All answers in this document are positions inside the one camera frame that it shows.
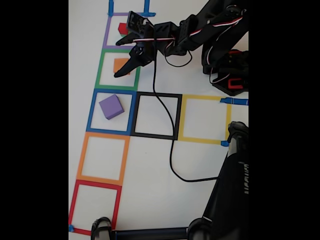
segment yellow square outline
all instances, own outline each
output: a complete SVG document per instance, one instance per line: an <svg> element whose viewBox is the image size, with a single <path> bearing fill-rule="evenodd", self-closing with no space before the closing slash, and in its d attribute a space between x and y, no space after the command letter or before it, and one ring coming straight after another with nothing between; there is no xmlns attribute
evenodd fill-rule
<svg viewBox="0 0 320 240"><path fill-rule="evenodd" d="M203 95L183 94L182 95L182 103L181 103L181 114L180 114L178 141L221 145L221 141L227 140L227 138L229 136L228 125L231 122L231 112L232 112L232 105L231 104L226 104L225 139L216 140L216 139L206 139L206 138L184 136L187 100L188 99L202 99L202 100L220 101L222 98L224 98L224 97L223 96L203 96Z"/></svg>

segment orange tape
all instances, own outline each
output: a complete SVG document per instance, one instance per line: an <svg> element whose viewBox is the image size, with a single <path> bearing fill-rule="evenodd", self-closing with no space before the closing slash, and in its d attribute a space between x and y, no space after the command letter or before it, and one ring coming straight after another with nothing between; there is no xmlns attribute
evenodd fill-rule
<svg viewBox="0 0 320 240"><path fill-rule="evenodd" d="M120 174L119 174L118 180L82 175L82 170L83 170L83 166L84 166L84 162L85 162L85 156L86 156L89 137L124 140L122 163L121 163ZM126 163L127 163L129 140L130 140L130 136L106 134L106 133L98 133L98 132L86 132L85 136L84 136L83 145L82 145L82 151L81 151L78 171L76 174L76 179L90 181L90 182L96 182L96 183L113 184L113 185L117 185L117 186L122 186L123 181L124 181Z"/></svg>

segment blue tape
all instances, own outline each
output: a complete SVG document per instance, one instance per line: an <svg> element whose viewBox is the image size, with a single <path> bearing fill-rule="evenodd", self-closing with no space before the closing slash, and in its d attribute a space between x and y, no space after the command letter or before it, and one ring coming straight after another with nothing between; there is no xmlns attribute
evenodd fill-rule
<svg viewBox="0 0 320 240"><path fill-rule="evenodd" d="M142 17L154 17L156 15L155 12L142 12L140 14Z"/></svg>
<svg viewBox="0 0 320 240"><path fill-rule="evenodd" d="M109 0L109 11L108 15L112 17L114 15L114 0Z"/></svg>
<svg viewBox="0 0 320 240"><path fill-rule="evenodd" d="M221 141L221 146L229 147L228 141Z"/></svg>
<svg viewBox="0 0 320 240"><path fill-rule="evenodd" d="M75 229L74 229L74 226L72 226L71 224L69 224L69 232L74 232L75 231Z"/></svg>
<svg viewBox="0 0 320 240"><path fill-rule="evenodd" d="M142 17L154 17L156 15L155 12L149 12L149 8L150 0L144 0L143 13L141 14Z"/></svg>
<svg viewBox="0 0 320 240"><path fill-rule="evenodd" d="M249 106L249 99L226 97L221 98L220 103Z"/></svg>
<svg viewBox="0 0 320 240"><path fill-rule="evenodd" d="M143 11L145 13L149 12L149 7L150 7L150 0L144 0L144 9L143 9Z"/></svg>

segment cube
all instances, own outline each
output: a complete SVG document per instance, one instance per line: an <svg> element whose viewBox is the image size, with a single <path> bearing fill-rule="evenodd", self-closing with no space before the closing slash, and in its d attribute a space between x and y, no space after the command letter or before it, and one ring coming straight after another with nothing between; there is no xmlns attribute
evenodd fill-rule
<svg viewBox="0 0 320 240"><path fill-rule="evenodd" d="M127 24L126 23L119 23L118 31L121 35L128 35L129 31L127 29Z"/></svg>
<svg viewBox="0 0 320 240"><path fill-rule="evenodd" d="M110 120L124 112L117 95L112 95L99 102L102 112L106 119Z"/></svg>
<svg viewBox="0 0 320 240"><path fill-rule="evenodd" d="M113 73L118 72L128 62L129 58L115 58L113 65Z"/></svg>

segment wooden block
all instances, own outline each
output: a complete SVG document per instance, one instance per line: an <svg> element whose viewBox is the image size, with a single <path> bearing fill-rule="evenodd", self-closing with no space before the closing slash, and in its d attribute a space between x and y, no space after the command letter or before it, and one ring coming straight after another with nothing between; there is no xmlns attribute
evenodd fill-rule
<svg viewBox="0 0 320 240"><path fill-rule="evenodd" d="M114 65L113 65L113 72L116 73L118 72L119 69L121 69L126 62L129 60L129 58L115 58L114 59Z"/></svg>

